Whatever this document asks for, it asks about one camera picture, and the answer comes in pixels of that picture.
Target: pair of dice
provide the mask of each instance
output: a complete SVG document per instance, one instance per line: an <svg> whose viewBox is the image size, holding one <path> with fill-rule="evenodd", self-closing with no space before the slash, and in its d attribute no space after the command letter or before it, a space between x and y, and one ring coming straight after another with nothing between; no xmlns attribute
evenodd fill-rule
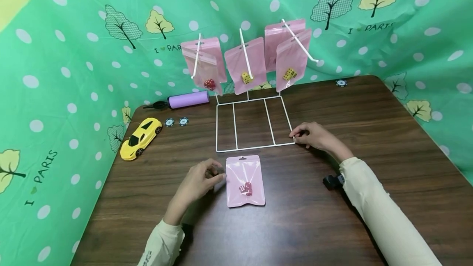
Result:
<svg viewBox="0 0 473 266"><path fill-rule="evenodd" d="M253 195L253 189L251 188L251 183L250 182L246 182L244 186L240 186L240 192L242 192L242 194L246 194L246 196L251 196Z"/></svg>

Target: dice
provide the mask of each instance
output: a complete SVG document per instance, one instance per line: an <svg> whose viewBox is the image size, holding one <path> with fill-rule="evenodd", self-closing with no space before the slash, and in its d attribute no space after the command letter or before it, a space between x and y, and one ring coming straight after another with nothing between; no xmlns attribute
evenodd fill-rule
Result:
<svg viewBox="0 0 473 266"><path fill-rule="evenodd" d="M294 71L292 68L289 68L282 78L286 81L289 81L296 76L297 76L296 71Z"/></svg>

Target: pink plastic bag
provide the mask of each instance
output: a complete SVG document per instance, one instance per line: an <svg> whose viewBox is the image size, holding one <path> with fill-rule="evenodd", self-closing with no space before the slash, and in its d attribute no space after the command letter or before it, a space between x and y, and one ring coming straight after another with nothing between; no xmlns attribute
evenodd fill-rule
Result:
<svg viewBox="0 0 473 266"><path fill-rule="evenodd" d="M294 34L305 29L305 19L288 21L286 24ZM271 24L264 29L264 56L266 59L266 71L276 70L276 49L280 43L291 38L292 35L283 23Z"/></svg>
<svg viewBox="0 0 473 266"><path fill-rule="evenodd" d="M187 68L192 76L194 73L194 64L196 51L189 48L182 48L182 54L186 59ZM208 89L222 95L222 86L218 78L217 60L214 55L205 52L199 52L199 60L197 60L197 73L193 79L196 86Z"/></svg>
<svg viewBox="0 0 473 266"><path fill-rule="evenodd" d="M234 82L235 94L249 91L266 81L266 67L264 65L264 40L263 37L253 39L245 44L246 54L250 63L251 74L249 76L246 66L245 52L243 46L239 45L225 52L227 69Z"/></svg>
<svg viewBox="0 0 473 266"><path fill-rule="evenodd" d="M197 51L198 40L186 41L181 43L181 48L189 48ZM220 40L217 37L205 38L200 40L199 51L215 56L217 60L218 78L221 83L227 82L227 73L223 63L222 49L220 48Z"/></svg>
<svg viewBox="0 0 473 266"><path fill-rule="evenodd" d="M309 51L312 29L308 28L304 32L296 34L302 45ZM296 42L294 37L278 45L276 52L276 91L296 83L305 73L307 66L307 55Z"/></svg>
<svg viewBox="0 0 473 266"><path fill-rule="evenodd" d="M227 158L227 206L264 206L263 178L258 155Z"/></svg>

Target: yellow dice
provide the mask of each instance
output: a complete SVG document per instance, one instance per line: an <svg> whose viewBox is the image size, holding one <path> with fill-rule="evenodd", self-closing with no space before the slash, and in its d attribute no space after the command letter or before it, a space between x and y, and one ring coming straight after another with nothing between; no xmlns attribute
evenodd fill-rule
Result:
<svg viewBox="0 0 473 266"><path fill-rule="evenodd" d="M287 80L289 81L290 79L293 79L294 77L297 76L297 73L296 71L294 71L292 68L289 68L286 73L284 74L284 76L282 77L284 80Z"/></svg>
<svg viewBox="0 0 473 266"><path fill-rule="evenodd" d="M242 73L241 78L246 85L253 81L253 79L246 72Z"/></svg>

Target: poker chip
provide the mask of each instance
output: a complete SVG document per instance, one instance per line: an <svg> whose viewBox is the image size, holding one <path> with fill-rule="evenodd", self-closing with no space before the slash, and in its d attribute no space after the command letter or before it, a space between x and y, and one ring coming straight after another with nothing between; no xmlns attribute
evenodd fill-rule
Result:
<svg viewBox="0 0 473 266"><path fill-rule="evenodd" d="M186 126L189 123L189 119L187 117L183 117L179 120L180 126Z"/></svg>

